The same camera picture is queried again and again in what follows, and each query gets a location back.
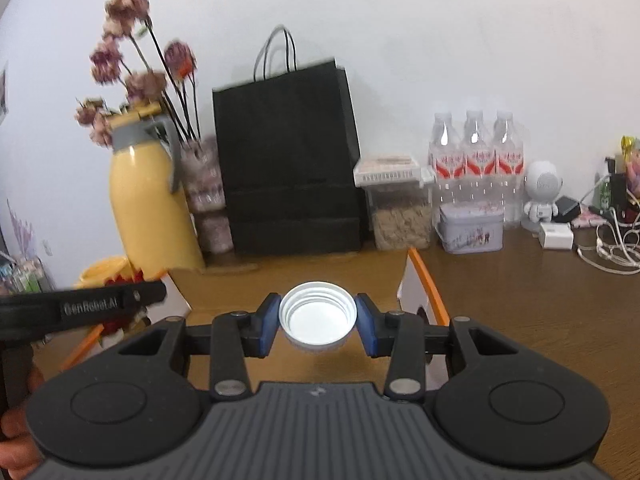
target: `blue gripper pad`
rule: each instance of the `blue gripper pad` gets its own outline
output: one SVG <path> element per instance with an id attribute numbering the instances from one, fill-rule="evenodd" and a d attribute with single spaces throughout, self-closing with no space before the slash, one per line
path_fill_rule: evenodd
<path id="1" fill-rule="evenodd" d="M 354 298 L 356 301 L 356 328 L 360 334 L 362 346 L 367 356 L 375 357 L 378 355 L 378 340 L 376 339 L 376 332 L 373 323 L 373 316 L 369 312 L 369 309 L 364 305 L 364 302 L 359 298 Z"/>
<path id="2" fill-rule="evenodd" d="M 273 340 L 276 339 L 276 332 L 280 326 L 278 310 L 282 297 L 278 294 L 271 294 L 271 303 L 267 308 L 267 313 L 262 320 L 262 334 L 260 335 L 260 356 L 267 357 L 271 351 Z"/>

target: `black handle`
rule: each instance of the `black handle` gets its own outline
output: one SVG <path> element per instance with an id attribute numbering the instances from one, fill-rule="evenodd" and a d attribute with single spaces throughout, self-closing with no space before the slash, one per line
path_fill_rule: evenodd
<path id="1" fill-rule="evenodd" d="M 29 395 L 27 380 L 33 367 L 33 349 L 30 344 L 2 348 L 0 352 L 0 416 L 19 406 Z M 6 440 L 0 431 L 0 441 Z M 4 480 L 11 480 L 6 469 L 0 469 Z"/>
<path id="2" fill-rule="evenodd" d="M 291 49 L 293 51 L 293 70 L 298 69 L 298 62 L 296 60 L 296 44 L 293 41 L 293 36 L 291 35 L 287 27 L 285 27 L 284 25 L 278 25 L 276 28 L 273 29 L 266 43 L 260 49 L 260 52 L 258 53 L 258 57 L 255 59 L 254 82 L 258 81 L 258 78 L 257 78 L 258 65 L 260 65 L 260 60 L 263 57 L 264 57 L 264 62 L 262 64 L 262 78 L 267 79 L 267 57 L 269 55 L 269 48 L 271 46 L 271 41 L 273 41 L 273 38 L 275 38 L 280 32 L 284 33 L 284 39 L 287 43 L 287 46 L 286 46 L 287 72 L 291 72 L 289 67 L 289 41 L 291 41 Z"/>
<path id="3" fill-rule="evenodd" d="M 132 316 L 165 296 L 162 281 L 7 296 L 0 298 L 0 341 L 35 341 Z"/>

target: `red label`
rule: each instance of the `red label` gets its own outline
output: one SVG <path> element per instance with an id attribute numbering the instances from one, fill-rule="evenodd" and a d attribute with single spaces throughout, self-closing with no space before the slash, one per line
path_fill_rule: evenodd
<path id="1" fill-rule="evenodd" d="M 505 150 L 503 152 L 496 151 L 496 159 L 498 162 L 498 174 L 522 174 L 522 170 L 524 168 L 524 156 L 522 150 Z"/>
<path id="2" fill-rule="evenodd" d="M 459 178 L 465 174 L 465 157 L 462 152 L 433 153 L 431 165 L 440 178 Z"/>
<path id="3" fill-rule="evenodd" d="M 493 150 L 473 150 L 466 154 L 466 174 L 489 175 L 495 173 L 495 153 Z"/>

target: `container lid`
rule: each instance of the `container lid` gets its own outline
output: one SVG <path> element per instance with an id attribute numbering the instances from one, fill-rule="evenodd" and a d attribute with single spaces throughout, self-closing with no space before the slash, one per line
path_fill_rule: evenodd
<path id="1" fill-rule="evenodd" d="M 333 283 L 307 282 L 292 288 L 280 303 L 280 325 L 304 348 L 340 342 L 356 322 L 356 303 Z"/>
<path id="2" fill-rule="evenodd" d="M 393 155 L 361 158 L 353 169 L 356 187 L 380 186 L 418 182 L 421 185 L 434 181 L 431 168 L 422 168 L 411 155 Z"/>
<path id="3" fill-rule="evenodd" d="M 504 208 L 491 202 L 457 202 L 440 206 L 442 221 L 453 224 L 502 221 Z"/>

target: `white charger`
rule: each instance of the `white charger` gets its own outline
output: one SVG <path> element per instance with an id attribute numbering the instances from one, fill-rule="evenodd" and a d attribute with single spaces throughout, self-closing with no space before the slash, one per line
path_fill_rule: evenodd
<path id="1" fill-rule="evenodd" d="M 568 249 L 574 246 L 574 232 L 569 224 L 541 222 L 538 240 L 543 249 Z"/>

